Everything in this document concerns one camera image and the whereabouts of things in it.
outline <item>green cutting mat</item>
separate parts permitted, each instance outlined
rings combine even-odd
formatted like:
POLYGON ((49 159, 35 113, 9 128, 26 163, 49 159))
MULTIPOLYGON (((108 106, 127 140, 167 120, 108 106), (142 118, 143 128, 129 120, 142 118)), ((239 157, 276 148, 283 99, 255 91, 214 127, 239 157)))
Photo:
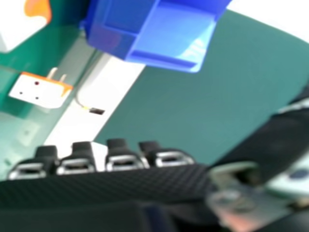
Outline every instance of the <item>green cutting mat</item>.
POLYGON ((96 138, 182 148, 214 162, 286 104, 309 77, 309 44, 226 12, 200 73, 146 68, 96 138))
POLYGON ((68 75, 75 85, 90 65, 95 50, 80 34, 88 0, 52 0, 50 25, 8 54, 0 54, 0 179, 21 159, 32 157, 67 108, 72 93, 60 109, 48 110, 8 97, 21 71, 46 76, 58 67, 55 78, 68 75))

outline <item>green table surface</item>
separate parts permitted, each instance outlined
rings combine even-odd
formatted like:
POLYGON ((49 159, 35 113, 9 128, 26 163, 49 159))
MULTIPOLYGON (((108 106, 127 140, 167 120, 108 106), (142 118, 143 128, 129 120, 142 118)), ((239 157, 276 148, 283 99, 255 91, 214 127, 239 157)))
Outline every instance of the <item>green table surface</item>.
POLYGON ((46 76, 58 67, 55 79, 66 73, 66 83, 78 84, 96 51, 79 30, 88 0, 52 0, 50 25, 12 52, 0 54, 0 179, 18 161, 32 157, 60 119, 74 96, 59 109, 44 109, 8 97, 20 72, 46 76))
POLYGON ((146 68, 96 141, 158 140, 212 163, 295 96, 309 45, 234 12, 220 20, 201 72, 146 68))

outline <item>orange trim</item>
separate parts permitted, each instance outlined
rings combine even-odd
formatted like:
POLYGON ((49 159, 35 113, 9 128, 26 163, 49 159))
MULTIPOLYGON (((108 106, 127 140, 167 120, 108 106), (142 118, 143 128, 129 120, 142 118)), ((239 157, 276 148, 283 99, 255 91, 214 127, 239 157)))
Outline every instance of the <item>orange trim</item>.
POLYGON ((43 16, 46 18, 47 23, 52 20, 52 10, 49 0, 26 0, 25 14, 29 17, 43 16))
POLYGON ((26 76, 31 76, 31 77, 34 77, 34 78, 37 78, 37 79, 40 79, 40 80, 43 80, 43 81, 48 81, 48 82, 51 82, 51 83, 54 83, 56 85, 60 85, 64 88, 63 90, 63 93, 62 93, 62 97, 64 95, 66 95, 66 93, 68 91, 71 91, 73 89, 73 86, 70 86, 66 83, 63 83, 63 82, 60 82, 60 81, 56 81, 56 80, 53 80, 53 79, 47 79, 46 77, 44 76, 39 76, 39 75, 36 75, 36 74, 33 74, 33 73, 29 73, 29 72, 22 72, 21 75, 26 75, 26 76))

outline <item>blue plastic bin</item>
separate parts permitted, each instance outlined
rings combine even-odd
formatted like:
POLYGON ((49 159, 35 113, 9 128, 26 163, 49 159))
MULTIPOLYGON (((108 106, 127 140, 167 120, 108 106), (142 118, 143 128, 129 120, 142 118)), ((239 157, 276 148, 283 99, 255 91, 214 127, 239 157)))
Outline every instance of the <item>blue plastic bin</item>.
POLYGON ((121 59, 198 72, 231 0, 92 0, 88 43, 121 59))

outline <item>white object with orange patch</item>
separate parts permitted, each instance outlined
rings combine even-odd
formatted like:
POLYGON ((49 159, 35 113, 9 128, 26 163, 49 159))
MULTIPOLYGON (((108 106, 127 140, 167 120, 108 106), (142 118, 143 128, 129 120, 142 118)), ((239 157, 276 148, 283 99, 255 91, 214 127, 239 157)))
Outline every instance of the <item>white object with orange patch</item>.
POLYGON ((9 52, 51 20, 49 0, 0 0, 0 52, 9 52))
POLYGON ((28 72, 22 72, 9 96, 44 108, 62 106, 73 86, 28 72))

